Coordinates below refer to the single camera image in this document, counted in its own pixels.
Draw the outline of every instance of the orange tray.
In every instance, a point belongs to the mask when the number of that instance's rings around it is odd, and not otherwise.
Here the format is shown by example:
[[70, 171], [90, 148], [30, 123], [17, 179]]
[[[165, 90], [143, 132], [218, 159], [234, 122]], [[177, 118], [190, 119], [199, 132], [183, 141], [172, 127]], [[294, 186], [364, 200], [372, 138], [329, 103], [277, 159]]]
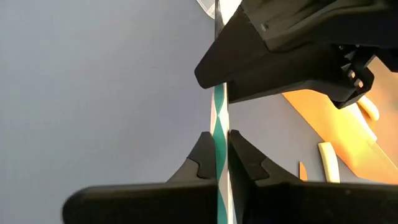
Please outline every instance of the orange tray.
[[362, 112], [377, 142], [347, 108], [336, 109], [326, 95], [312, 90], [283, 95], [324, 141], [332, 143], [338, 157], [355, 175], [398, 184], [398, 74], [391, 73], [378, 58], [369, 69], [375, 74], [375, 81], [366, 96], [377, 106], [380, 119], [371, 121]]

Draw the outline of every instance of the white plastic piece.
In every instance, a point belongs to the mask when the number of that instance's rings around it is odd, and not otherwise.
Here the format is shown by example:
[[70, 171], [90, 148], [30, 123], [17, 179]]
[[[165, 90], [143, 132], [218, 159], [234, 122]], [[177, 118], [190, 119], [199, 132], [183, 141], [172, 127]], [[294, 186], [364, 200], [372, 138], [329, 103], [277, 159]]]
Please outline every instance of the white plastic piece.
[[236, 9], [240, 5], [242, 0], [219, 0], [221, 17], [223, 18], [223, 24], [227, 24], [229, 19], [234, 15]]
[[330, 142], [323, 142], [319, 143], [318, 147], [319, 151], [321, 152], [326, 181], [329, 183], [340, 183], [337, 156], [333, 146]]
[[208, 14], [211, 18], [215, 17], [215, 0], [197, 0], [201, 8]]
[[367, 112], [367, 114], [373, 121], [377, 121], [380, 118], [379, 110], [377, 109], [376, 105], [371, 100], [369, 100], [368, 97], [362, 96], [358, 100], [358, 105]]

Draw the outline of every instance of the small white object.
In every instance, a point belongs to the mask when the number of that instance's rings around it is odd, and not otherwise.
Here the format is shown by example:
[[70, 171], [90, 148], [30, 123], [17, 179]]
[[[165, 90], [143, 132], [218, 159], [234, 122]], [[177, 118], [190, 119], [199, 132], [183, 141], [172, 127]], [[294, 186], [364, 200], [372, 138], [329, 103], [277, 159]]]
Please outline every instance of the small white object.
[[197, 0], [201, 8], [208, 14], [211, 18], [215, 18], [215, 0]]
[[337, 156], [330, 142], [318, 144], [321, 152], [323, 168], [325, 169], [326, 181], [329, 183], [340, 183]]
[[358, 100], [358, 104], [367, 112], [367, 114], [373, 121], [377, 121], [380, 118], [377, 106], [371, 100], [369, 100], [368, 97], [362, 96]]

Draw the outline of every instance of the black plastic bracket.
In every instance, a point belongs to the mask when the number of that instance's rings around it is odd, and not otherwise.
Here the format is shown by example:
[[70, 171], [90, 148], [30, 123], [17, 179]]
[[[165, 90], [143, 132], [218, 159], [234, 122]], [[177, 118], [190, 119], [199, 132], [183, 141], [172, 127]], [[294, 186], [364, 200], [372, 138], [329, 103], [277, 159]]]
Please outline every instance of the black plastic bracket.
[[166, 183], [88, 187], [65, 202], [63, 221], [216, 224], [217, 191], [214, 140], [205, 132]]
[[302, 182], [236, 130], [228, 147], [238, 224], [398, 222], [396, 186]]
[[[397, 18], [397, 6], [391, 1], [244, 0], [219, 31], [195, 75], [203, 88], [227, 82], [230, 103], [309, 89], [326, 94], [337, 108], [343, 108], [373, 84], [373, 74], [359, 59], [368, 62], [376, 53], [396, 59], [378, 50], [397, 47], [393, 37], [398, 37], [398, 30], [392, 18]], [[391, 35], [363, 29], [361, 21], [372, 27], [384, 24]], [[361, 32], [369, 36], [360, 36]]]

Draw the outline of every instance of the gray surface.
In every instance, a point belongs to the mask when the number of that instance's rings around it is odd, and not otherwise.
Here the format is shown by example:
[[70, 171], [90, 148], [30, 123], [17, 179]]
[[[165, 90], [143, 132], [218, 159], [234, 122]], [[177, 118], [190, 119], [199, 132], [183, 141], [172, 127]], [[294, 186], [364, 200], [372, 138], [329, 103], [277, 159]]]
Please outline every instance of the gray surface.
[[0, 1], [0, 223], [60, 223], [88, 185], [160, 182], [210, 128], [195, 0]]
[[[232, 104], [229, 120], [231, 129], [239, 130], [249, 142], [292, 174], [299, 174], [301, 161], [309, 180], [326, 181], [318, 150], [318, 143], [323, 140], [282, 95]], [[371, 182], [356, 177], [340, 159], [338, 163], [342, 182]]]

